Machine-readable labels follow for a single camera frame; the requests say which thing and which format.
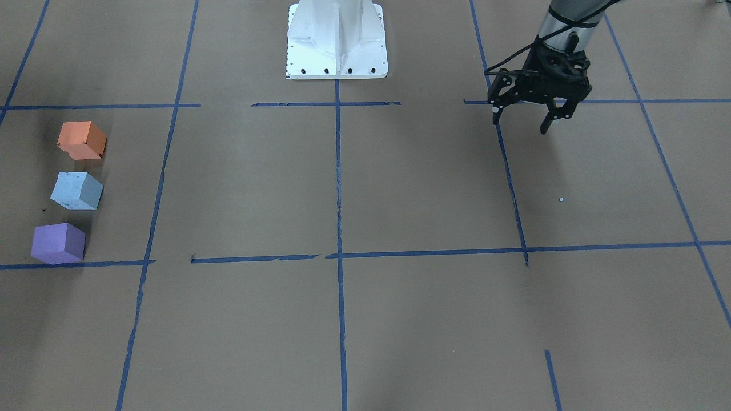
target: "cable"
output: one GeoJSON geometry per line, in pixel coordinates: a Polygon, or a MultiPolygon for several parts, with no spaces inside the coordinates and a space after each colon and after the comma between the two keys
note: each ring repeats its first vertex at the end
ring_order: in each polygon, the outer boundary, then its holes
{"type": "Polygon", "coordinates": [[[493,70],[495,70],[496,68],[502,66],[503,64],[507,63],[508,61],[513,60],[515,57],[518,57],[520,54],[523,54],[526,51],[530,50],[534,45],[536,45],[538,43],[541,43],[541,42],[544,42],[544,41],[546,41],[546,40],[548,40],[548,39],[550,39],[552,37],[558,36],[559,34],[565,32],[565,31],[569,31],[569,30],[575,28],[576,26],[578,26],[579,24],[581,24],[581,23],[589,20],[590,18],[595,17],[595,16],[603,13],[606,9],[609,8],[609,6],[611,6],[612,4],[615,4],[615,3],[619,3],[619,1],[620,0],[610,0],[608,3],[606,3],[604,6],[601,6],[597,11],[591,13],[590,15],[587,15],[585,17],[582,17],[578,21],[576,21],[574,23],[571,23],[568,26],[563,27],[562,29],[556,30],[553,33],[546,34],[543,37],[536,37],[536,39],[531,44],[527,45],[524,48],[521,48],[518,51],[516,51],[510,57],[508,57],[507,59],[505,59],[503,61],[500,61],[498,64],[495,64],[494,66],[489,67],[487,70],[485,70],[485,75],[495,75],[495,74],[492,73],[493,70]]]}

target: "cube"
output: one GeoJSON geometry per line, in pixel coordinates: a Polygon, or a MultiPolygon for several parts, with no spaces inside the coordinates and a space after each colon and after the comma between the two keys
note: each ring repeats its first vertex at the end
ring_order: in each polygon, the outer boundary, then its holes
{"type": "Polygon", "coordinates": [[[74,160],[100,159],[107,136],[91,121],[72,121],[61,126],[58,147],[74,160]]]}
{"type": "Polygon", "coordinates": [[[96,210],[104,186],[88,173],[60,172],[50,199],[69,210],[96,210]]]}
{"type": "Polygon", "coordinates": [[[36,227],[31,256],[52,265],[81,261],[85,240],[86,234],[67,222],[36,227]]]}

